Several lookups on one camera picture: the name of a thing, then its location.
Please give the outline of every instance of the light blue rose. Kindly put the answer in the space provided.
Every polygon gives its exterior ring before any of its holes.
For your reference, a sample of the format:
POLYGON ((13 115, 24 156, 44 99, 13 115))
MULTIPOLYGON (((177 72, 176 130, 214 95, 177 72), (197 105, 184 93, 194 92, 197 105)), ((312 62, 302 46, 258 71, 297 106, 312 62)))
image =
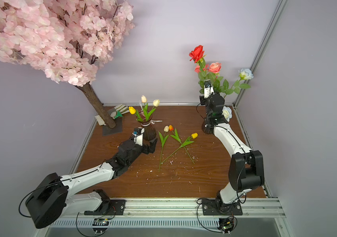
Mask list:
POLYGON ((240 78, 243 79, 243 80, 250 80, 252 79, 254 76, 253 76, 253 73, 250 71, 250 69, 241 69, 239 70, 239 73, 240 73, 240 78))

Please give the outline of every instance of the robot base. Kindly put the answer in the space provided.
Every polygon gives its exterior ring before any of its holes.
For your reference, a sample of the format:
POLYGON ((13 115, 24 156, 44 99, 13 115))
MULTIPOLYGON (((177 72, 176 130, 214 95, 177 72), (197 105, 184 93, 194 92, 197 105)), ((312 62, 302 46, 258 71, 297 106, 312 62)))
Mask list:
POLYGON ((232 204, 225 204, 222 202, 220 192, 217 192, 215 199, 208 199, 206 202, 202 202, 202 209, 204 216, 241 216, 242 208, 239 201, 232 204))

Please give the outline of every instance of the flower stem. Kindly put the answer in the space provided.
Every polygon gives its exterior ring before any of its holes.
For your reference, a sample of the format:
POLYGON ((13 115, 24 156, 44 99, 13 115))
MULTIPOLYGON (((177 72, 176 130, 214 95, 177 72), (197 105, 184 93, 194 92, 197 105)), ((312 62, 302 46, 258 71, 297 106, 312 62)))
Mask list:
POLYGON ((192 159, 191 155, 188 153, 187 148, 185 148, 185 146, 183 146, 183 147, 184 147, 185 151, 187 152, 188 156, 190 157, 192 163, 194 163, 194 160, 192 159))
POLYGON ((162 150, 160 151, 160 159, 159 159, 159 168, 158 168, 158 172, 160 172, 160 162, 162 161, 162 152, 163 152, 163 147, 162 150))
POLYGON ((170 158, 177 150, 179 150, 180 148, 182 148, 182 147, 179 147, 178 149, 176 149, 171 155, 169 155, 164 161, 162 161, 162 164, 163 164, 163 162, 165 162, 168 158, 170 158))

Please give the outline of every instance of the white tulip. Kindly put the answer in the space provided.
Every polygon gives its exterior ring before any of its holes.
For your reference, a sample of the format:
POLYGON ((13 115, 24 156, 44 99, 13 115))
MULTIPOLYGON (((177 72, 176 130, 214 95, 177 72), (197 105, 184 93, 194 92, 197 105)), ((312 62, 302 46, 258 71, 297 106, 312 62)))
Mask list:
POLYGON ((152 103, 155 107, 158 107, 160 103, 160 100, 154 100, 154 102, 152 103))
POLYGON ((142 96, 142 97, 141 97, 141 101, 142 101, 143 103, 146 103, 146 102, 147 102, 146 97, 145 97, 145 96, 142 96))

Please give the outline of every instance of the white rose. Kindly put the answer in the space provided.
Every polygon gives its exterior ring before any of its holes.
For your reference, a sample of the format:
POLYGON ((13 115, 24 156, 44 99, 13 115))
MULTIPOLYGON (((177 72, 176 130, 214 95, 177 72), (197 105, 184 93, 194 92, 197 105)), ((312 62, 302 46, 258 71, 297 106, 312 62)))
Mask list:
POLYGON ((232 109, 229 107, 224 106, 222 108, 222 115, 225 117, 225 119, 229 122, 229 120, 232 118, 232 109))
POLYGON ((239 73, 240 78, 243 80, 250 80, 254 77, 250 69, 241 69, 239 70, 239 73))

